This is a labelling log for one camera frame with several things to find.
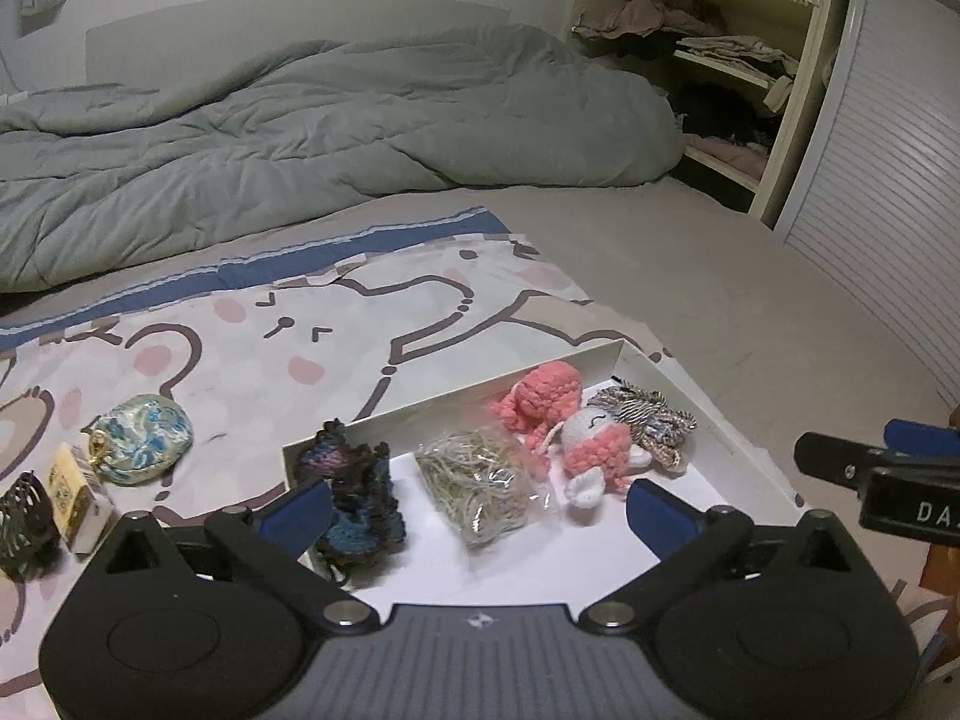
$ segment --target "white wardrobe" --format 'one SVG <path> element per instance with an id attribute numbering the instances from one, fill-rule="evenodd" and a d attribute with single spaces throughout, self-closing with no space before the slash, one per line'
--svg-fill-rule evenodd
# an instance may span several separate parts
<path id="1" fill-rule="evenodd" d="M 950 404 L 960 402 L 958 9 L 851 0 L 776 225 L 923 360 Z"/>

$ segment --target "small cardboard box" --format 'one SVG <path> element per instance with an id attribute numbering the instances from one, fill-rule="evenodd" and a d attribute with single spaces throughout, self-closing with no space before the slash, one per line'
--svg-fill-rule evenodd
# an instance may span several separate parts
<path id="1" fill-rule="evenodd" d="M 89 555 L 107 528 L 113 503 L 83 450 L 66 442 L 56 447 L 43 485 L 53 501 L 56 529 L 67 549 Z"/>
<path id="2" fill-rule="evenodd" d="M 603 343 L 561 359 L 583 377 L 584 395 L 611 386 L 611 377 L 643 389 L 659 389 L 674 408 L 688 410 L 698 427 L 685 445 L 688 472 L 654 478 L 699 509 L 728 503 L 761 524 L 792 525 L 803 513 L 799 498 L 784 474 L 764 456 L 758 457 L 709 401 L 700 403 L 625 341 Z M 413 452 L 435 437 L 477 426 L 477 404 L 502 396 L 533 367 L 515 370 L 464 389 L 411 403 L 347 425 L 352 445 L 387 442 L 400 512 L 407 523 L 407 548 L 395 556 L 370 586 L 352 589 L 384 616 L 393 603 L 518 605 L 567 603 L 572 613 L 635 578 L 656 563 L 627 526 L 622 499 L 606 495 L 598 511 L 584 520 L 560 506 L 536 527 L 511 533 L 482 560 L 465 557 L 459 538 L 435 511 L 419 478 Z M 288 485 L 299 452 L 312 437 L 283 447 Z M 556 490 L 563 472 L 554 464 Z M 321 565 L 310 557 L 315 570 Z"/>

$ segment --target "gray gripper base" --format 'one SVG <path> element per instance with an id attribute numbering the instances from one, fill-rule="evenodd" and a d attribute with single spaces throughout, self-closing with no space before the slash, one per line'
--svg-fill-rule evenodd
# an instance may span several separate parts
<path id="1" fill-rule="evenodd" d="M 259 720 L 706 720 L 634 642 L 562 605 L 401 605 L 382 630 L 323 645 Z"/>

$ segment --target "white tray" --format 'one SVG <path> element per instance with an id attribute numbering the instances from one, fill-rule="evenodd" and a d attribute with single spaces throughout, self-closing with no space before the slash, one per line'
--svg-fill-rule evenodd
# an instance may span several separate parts
<path id="1" fill-rule="evenodd" d="M 675 408 L 689 410 L 698 427 L 683 450 L 688 472 L 668 478 L 644 474 L 699 509 L 728 503 L 763 524 L 794 524 L 803 513 L 796 494 L 765 466 L 755 450 L 721 419 L 694 403 L 652 362 L 625 341 L 605 343 L 562 358 L 584 381 L 584 397 L 613 384 L 611 376 L 645 389 L 659 389 Z M 592 601 L 656 563 L 627 527 L 623 499 L 612 494 L 592 514 L 563 504 L 563 472 L 552 479 L 560 504 L 553 517 L 510 533 L 479 557 L 467 552 L 445 518 L 436 512 L 413 458 L 422 443 L 476 426 L 478 403 L 505 394 L 531 368 L 468 386 L 429 400 L 347 425 L 352 445 L 387 442 L 395 496 L 407 525 L 406 548 L 392 556 L 366 586 L 349 586 L 383 616 L 392 604 L 527 605 L 565 603 L 576 616 Z M 299 452 L 310 439 L 283 447 L 288 485 Z"/>

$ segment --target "blue stripe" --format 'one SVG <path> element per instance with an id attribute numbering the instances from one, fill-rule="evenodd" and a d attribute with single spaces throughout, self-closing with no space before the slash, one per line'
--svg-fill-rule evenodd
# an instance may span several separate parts
<path id="1" fill-rule="evenodd" d="M 243 290 L 248 287 L 272 284 L 294 276 L 315 274 L 359 254 L 397 251 L 453 235 L 510 232 L 502 221 L 487 209 L 478 207 L 470 210 L 475 213 L 465 215 L 469 212 L 462 212 L 454 217 L 437 220 L 435 223 L 421 223 L 410 227 L 389 229 L 374 227 L 350 238 L 320 241 L 315 245 L 306 245 L 295 250 L 258 255 L 246 261 L 224 262 L 216 269 L 209 271 L 188 272 L 152 286 L 146 285 L 132 293 L 122 293 L 115 298 L 79 309 L 72 314 L 55 317 L 49 322 L 42 322 L 9 335 L 0 335 L 0 350 L 11 349 L 46 333 L 92 322 L 94 319 L 102 319 L 113 314 L 143 311 L 164 303 L 193 298 L 194 295 L 218 290 Z"/>

